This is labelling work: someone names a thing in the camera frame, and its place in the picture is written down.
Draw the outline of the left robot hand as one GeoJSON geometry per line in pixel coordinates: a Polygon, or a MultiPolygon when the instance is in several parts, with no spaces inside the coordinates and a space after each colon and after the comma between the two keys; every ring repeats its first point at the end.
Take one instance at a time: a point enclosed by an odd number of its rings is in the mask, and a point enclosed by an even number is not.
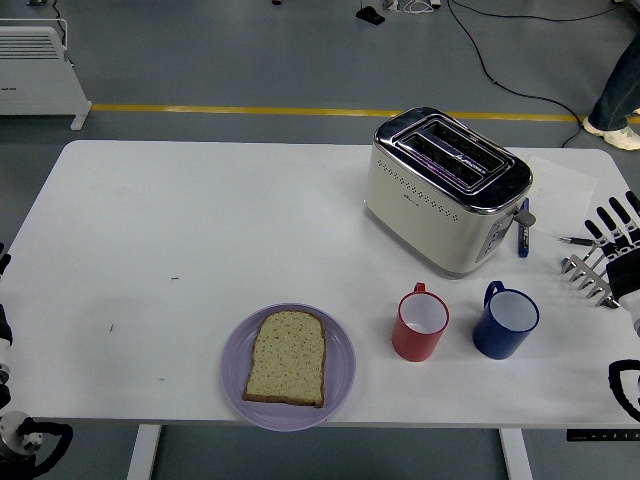
{"type": "MultiPolygon", "coordinates": [[[[11,255],[2,252],[1,255],[1,275],[4,275],[6,268],[11,262],[11,255]]],[[[12,329],[7,321],[4,306],[1,306],[1,361],[4,361],[8,349],[13,344],[12,329]]]]}

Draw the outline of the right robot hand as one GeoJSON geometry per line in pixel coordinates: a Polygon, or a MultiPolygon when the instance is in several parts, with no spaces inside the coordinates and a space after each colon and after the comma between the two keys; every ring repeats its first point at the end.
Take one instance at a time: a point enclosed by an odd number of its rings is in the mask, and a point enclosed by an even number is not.
{"type": "Polygon", "coordinates": [[[633,330],[639,335],[639,219],[632,216],[639,215],[639,198],[632,191],[624,197],[625,205],[611,196],[609,209],[596,208],[608,234],[590,219],[584,225],[608,261],[606,276],[611,295],[630,314],[633,330]]]}

